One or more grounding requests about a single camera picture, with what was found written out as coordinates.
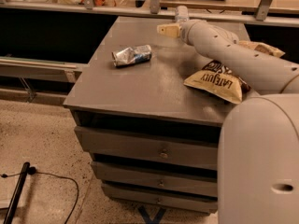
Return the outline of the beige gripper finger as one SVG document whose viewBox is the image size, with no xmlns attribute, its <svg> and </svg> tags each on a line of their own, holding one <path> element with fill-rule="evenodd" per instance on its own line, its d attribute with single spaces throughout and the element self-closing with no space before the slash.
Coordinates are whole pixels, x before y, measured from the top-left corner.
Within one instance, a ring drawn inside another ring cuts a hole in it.
<svg viewBox="0 0 299 224">
<path fill-rule="evenodd" d="M 172 38 L 179 38 L 180 26 L 177 23 L 161 24 L 157 26 L 157 33 Z"/>
</svg>

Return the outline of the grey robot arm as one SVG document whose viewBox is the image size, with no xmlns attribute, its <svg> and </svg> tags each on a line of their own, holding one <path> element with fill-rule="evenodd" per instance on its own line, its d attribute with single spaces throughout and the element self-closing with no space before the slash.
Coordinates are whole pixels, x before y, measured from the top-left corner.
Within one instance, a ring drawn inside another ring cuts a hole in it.
<svg viewBox="0 0 299 224">
<path fill-rule="evenodd" d="M 299 70 L 205 21 L 157 29 L 223 63 L 255 90 L 226 117 L 218 149 L 219 224 L 299 224 Z"/>
</svg>

